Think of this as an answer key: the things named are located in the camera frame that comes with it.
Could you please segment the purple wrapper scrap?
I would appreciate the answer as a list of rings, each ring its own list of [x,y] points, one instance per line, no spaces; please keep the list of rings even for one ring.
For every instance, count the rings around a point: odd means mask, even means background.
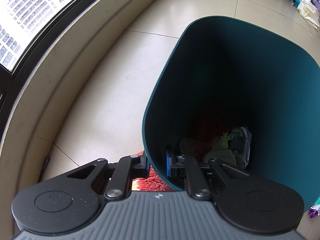
[[[308,210],[308,214],[310,219],[318,217],[320,214],[320,204],[314,204],[310,209]]]

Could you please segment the crumpled wrapper trash in bin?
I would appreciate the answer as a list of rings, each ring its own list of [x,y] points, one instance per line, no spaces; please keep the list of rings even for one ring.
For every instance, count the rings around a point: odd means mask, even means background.
[[[204,162],[217,158],[245,169],[249,163],[252,134],[248,128],[240,127],[231,133],[224,133],[213,143],[212,149],[204,156]]]

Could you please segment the white plastic shopping bag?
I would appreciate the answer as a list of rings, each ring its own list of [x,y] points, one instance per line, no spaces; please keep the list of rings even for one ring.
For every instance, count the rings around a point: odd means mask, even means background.
[[[319,10],[312,0],[299,0],[297,9],[304,20],[319,32]]]

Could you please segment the dark teal trash bin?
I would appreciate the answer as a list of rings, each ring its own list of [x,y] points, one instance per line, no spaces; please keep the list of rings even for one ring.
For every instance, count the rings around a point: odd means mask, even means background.
[[[309,208],[319,197],[319,65],[299,45],[236,18],[187,26],[148,101],[146,155],[167,177],[166,147],[196,153],[223,133],[252,135],[249,172],[296,190]]]

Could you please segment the black window frame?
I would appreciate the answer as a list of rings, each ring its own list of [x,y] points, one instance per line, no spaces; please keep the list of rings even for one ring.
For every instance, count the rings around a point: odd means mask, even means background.
[[[1,131],[44,52],[95,0],[1,0]]]

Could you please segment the red fluffy slipper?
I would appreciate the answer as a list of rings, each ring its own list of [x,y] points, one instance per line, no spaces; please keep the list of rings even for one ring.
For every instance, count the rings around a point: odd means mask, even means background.
[[[153,167],[150,165],[150,172],[147,178],[136,178],[132,180],[132,191],[154,191],[154,192],[172,192],[170,186],[168,186],[154,171]]]

